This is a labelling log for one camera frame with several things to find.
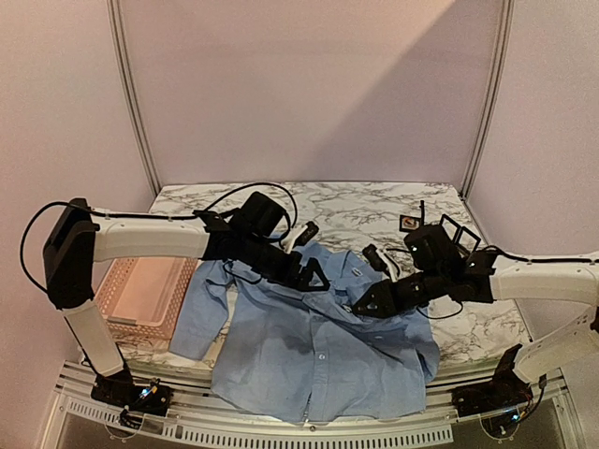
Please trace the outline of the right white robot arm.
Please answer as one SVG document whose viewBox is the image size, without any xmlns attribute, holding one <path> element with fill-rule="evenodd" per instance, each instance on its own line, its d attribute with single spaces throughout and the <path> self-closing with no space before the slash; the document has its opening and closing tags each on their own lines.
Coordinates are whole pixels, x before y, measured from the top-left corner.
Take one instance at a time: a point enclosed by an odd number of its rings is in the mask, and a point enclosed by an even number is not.
<svg viewBox="0 0 599 449">
<path fill-rule="evenodd" d="M 440 297 L 463 302 L 554 300 L 587 305 L 570 323 L 505 353 L 505 370 L 484 388 L 484 400 L 503 408 L 520 382 L 598 351 L 598 255 L 525 257 L 491 247 L 463 254 L 439 224 L 422 225 L 404 239 L 416 273 L 374 283 L 352 312 L 378 319 L 400 315 Z"/>
</svg>

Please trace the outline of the orange portrait round brooch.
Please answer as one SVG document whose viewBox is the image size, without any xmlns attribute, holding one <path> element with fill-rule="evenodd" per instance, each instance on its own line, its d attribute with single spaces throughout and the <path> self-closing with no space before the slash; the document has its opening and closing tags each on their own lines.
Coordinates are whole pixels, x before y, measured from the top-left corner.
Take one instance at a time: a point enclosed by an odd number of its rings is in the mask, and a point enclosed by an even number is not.
<svg viewBox="0 0 599 449">
<path fill-rule="evenodd" d="M 405 217 L 402 220 L 402 225 L 406 229 L 414 230 L 419 228 L 419 220 L 414 219 L 413 217 Z"/>
</svg>

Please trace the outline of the blue button-up shirt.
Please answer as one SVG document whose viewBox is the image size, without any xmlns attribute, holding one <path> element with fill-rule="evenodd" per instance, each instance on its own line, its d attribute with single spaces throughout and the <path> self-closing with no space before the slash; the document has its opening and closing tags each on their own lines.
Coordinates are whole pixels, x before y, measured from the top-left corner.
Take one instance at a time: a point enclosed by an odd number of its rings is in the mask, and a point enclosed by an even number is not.
<svg viewBox="0 0 599 449">
<path fill-rule="evenodd" d="M 328 291 L 303 293 L 267 282 L 240 262 L 200 264 L 169 350 L 199 360 L 223 336 L 213 393 L 286 422 L 423 411 L 440 363 L 430 322 L 417 312 L 385 320 L 356 316 L 352 306 L 380 273 L 353 252 L 316 242 L 300 253 L 319 261 Z"/>
</svg>

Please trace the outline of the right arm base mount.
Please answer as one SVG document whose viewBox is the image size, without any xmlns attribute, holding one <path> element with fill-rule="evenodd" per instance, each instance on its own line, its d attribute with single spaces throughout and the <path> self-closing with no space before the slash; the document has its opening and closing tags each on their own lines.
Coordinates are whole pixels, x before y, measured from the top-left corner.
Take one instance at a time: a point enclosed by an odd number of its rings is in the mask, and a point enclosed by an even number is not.
<svg viewBox="0 0 599 449">
<path fill-rule="evenodd" d="M 538 399 L 533 401 L 530 384 L 524 383 L 512 372 L 495 373 L 489 381 L 453 388 L 451 402 L 459 417 L 499 412 L 482 417 L 480 424 L 492 438 L 505 439 L 536 411 L 547 383 L 547 375 L 544 374 L 539 378 Z"/>
</svg>

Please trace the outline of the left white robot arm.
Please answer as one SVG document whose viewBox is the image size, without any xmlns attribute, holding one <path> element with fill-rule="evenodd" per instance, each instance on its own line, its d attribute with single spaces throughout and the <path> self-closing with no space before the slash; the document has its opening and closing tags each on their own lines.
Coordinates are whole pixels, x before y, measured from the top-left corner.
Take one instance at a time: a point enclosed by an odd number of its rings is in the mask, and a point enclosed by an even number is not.
<svg viewBox="0 0 599 449">
<path fill-rule="evenodd" d="M 317 260 L 281 246 L 292 234 L 291 217 L 259 192 L 231 211 L 187 215 L 100 210 L 83 198 L 57 205 L 62 212 L 42 250 L 46 295 L 93 372 L 104 377 L 104 392 L 120 406 L 139 398 L 139 386 L 123 373 L 126 362 L 96 304 L 95 265 L 153 258 L 240 262 L 259 279 L 292 290 L 329 289 Z"/>
</svg>

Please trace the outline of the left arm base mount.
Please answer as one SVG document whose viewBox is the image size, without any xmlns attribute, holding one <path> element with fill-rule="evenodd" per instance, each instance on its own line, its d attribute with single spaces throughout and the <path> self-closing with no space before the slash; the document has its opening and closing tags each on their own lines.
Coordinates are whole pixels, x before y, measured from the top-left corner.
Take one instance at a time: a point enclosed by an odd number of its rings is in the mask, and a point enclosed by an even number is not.
<svg viewBox="0 0 599 449">
<path fill-rule="evenodd" d="M 122 427 L 139 430 L 146 414 L 165 417 L 173 396 L 171 387 L 159 379 L 136 384 L 128 369 L 110 375 L 97 375 L 91 398 L 119 407 L 118 422 Z"/>
</svg>

